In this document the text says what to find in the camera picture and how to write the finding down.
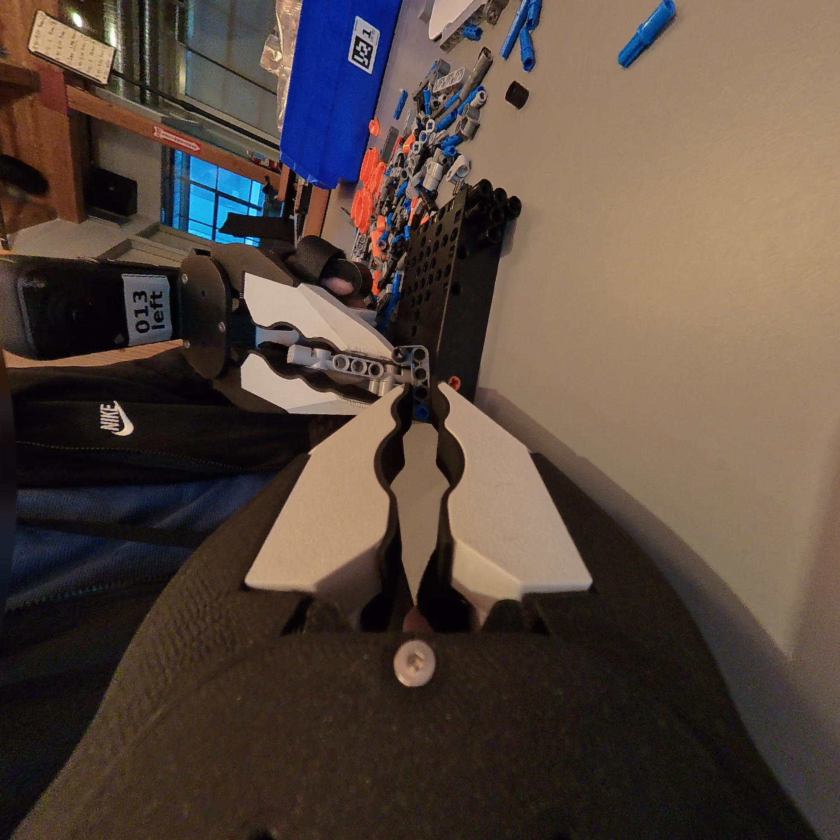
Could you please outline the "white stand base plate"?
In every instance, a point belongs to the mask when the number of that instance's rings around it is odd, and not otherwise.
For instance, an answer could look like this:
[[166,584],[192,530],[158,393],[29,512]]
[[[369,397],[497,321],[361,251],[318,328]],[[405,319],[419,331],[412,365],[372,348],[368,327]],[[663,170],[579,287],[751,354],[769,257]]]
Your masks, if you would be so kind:
[[486,1],[434,1],[428,21],[428,37],[432,41],[446,40],[453,35]]

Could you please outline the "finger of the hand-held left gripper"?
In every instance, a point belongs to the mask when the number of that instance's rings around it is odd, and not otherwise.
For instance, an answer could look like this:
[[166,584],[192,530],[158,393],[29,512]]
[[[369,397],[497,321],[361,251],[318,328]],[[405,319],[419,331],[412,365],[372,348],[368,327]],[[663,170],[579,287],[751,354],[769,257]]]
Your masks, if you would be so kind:
[[245,304],[262,329],[293,329],[305,340],[327,343],[342,353],[393,353],[387,339],[320,287],[294,287],[251,273],[245,273],[244,281]]
[[288,350],[281,352],[287,363],[283,371],[271,366],[260,352],[248,354],[241,365],[242,388],[288,413],[349,416],[361,413],[368,398],[379,398],[352,385],[340,385],[326,373],[289,364]]

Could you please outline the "pile of building pieces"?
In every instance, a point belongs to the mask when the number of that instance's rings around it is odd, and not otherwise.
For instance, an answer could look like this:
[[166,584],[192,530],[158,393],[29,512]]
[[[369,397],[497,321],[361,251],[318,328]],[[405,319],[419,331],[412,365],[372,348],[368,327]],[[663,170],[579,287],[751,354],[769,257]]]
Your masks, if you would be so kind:
[[[431,41],[443,52],[463,41],[479,42],[483,25],[495,25],[508,3],[486,2],[449,38]],[[539,26],[542,7],[540,1],[517,2],[500,47],[502,60],[517,48],[525,72],[536,66],[532,33]],[[619,66],[629,68],[675,15],[675,2],[657,2],[619,51]],[[412,232],[439,210],[443,184],[452,186],[453,196],[467,186],[471,160],[464,146],[480,128],[487,104],[484,82],[494,60],[486,46],[469,70],[452,69],[445,58],[437,58],[414,90],[412,105],[407,90],[401,91],[393,115],[399,125],[391,126],[380,148],[364,154],[350,210],[355,227],[351,258],[371,269],[372,290],[359,294],[369,301],[371,315],[375,304],[374,322],[382,331],[396,312]]]

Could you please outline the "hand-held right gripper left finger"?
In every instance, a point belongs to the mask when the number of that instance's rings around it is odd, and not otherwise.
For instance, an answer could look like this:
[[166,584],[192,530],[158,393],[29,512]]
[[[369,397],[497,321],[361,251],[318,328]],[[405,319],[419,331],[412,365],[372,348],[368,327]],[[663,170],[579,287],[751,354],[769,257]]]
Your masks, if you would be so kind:
[[407,385],[388,392],[316,446],[245,577],[247,587],[302,592],[358,626],[386,581],[397,531],[392,483],[411,423]]

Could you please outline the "person's blue jeans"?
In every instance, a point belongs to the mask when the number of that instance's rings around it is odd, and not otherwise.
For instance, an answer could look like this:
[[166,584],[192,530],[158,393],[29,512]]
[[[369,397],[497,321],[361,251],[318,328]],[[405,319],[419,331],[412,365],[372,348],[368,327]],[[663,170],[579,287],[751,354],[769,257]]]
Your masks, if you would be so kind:
[[177,571],[274,476],[19,490],[6,612]]

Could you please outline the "grey beam piece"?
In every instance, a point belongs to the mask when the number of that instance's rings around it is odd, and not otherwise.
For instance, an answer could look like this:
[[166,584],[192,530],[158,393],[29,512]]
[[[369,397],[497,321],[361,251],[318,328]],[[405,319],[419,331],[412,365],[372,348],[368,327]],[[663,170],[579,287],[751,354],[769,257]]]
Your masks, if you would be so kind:
[[411,386],[413,409],[415,403],[425,403],[429,405],[431,414],[428,350],[419,344],[395,346],[392,361],[395,368],[394,382]]

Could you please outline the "grey beam and connector assembly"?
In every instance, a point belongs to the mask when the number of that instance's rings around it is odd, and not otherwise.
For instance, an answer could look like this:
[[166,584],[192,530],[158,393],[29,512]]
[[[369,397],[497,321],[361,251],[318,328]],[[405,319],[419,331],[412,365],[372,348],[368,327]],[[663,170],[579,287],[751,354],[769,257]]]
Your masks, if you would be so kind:
[[399,385],[412,384],[410,367],[390,359],[315,349],[296,343],[287,354],[289,364],[326,373],[340,385],[352,385],[375,396],[383,396]]

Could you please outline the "blue storage bin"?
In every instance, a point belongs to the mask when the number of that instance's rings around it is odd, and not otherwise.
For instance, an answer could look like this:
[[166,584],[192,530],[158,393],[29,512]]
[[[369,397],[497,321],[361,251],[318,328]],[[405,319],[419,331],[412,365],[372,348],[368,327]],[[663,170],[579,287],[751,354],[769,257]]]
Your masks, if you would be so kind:
[[359,179],[401,5],[301,4],[279,151],[317,187]]

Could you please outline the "white wall notice sheet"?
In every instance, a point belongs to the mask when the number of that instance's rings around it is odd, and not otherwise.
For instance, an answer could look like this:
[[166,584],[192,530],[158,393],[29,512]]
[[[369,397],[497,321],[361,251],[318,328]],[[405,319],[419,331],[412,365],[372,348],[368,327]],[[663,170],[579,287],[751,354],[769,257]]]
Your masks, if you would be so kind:
[[29,30],[28,52],[101,87],[109,83],[116,49],[64,24],[42,9]]

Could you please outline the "clear plastic parts bag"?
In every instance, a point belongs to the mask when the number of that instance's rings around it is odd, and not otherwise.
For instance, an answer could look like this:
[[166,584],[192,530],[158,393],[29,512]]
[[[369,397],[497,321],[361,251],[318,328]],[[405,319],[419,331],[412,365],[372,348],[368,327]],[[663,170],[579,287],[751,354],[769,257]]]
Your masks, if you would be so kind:
[[298,41],[302,1],[276,1],[276,22],[266,38],[260,66],[277,77],[277,94],[288,87]]

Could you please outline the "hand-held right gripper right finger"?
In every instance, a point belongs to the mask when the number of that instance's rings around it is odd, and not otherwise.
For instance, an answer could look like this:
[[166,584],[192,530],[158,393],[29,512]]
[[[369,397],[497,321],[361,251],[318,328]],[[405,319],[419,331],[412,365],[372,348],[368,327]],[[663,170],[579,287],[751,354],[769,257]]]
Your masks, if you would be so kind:
[[448,488],[429,561],[429,622],[478,627],[501,601],[587,592],[592,576],[526,446],[445,383],[432,407]]

